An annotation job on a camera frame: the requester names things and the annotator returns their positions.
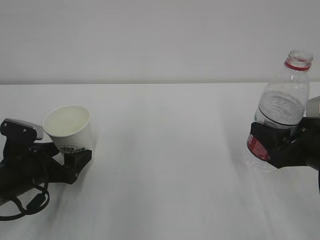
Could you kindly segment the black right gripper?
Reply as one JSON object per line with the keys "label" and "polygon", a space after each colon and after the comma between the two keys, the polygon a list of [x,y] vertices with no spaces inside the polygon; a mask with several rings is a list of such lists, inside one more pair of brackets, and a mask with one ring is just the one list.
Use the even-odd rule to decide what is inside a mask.
{"label": "black right gripper", "polygon": [[281,169],[308,166],[320,170],[320,119],[304,117],[298,128],[273,128],[253,122],[250,128],[269,157]]}

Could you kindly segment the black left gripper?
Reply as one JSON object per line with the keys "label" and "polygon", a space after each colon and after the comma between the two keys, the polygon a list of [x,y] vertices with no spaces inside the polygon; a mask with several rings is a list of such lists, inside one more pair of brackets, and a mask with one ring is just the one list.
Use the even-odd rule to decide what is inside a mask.
{"label": "black left gripper", "polygon": [[64,155],[64,165],[61,165],[52,158],[60,153],[53,142],[34,142],[29,148],[37,152],[7,157],[0,162],[2,203],[45,182],[73,184],[93,155],[92,150],[68,153]]}

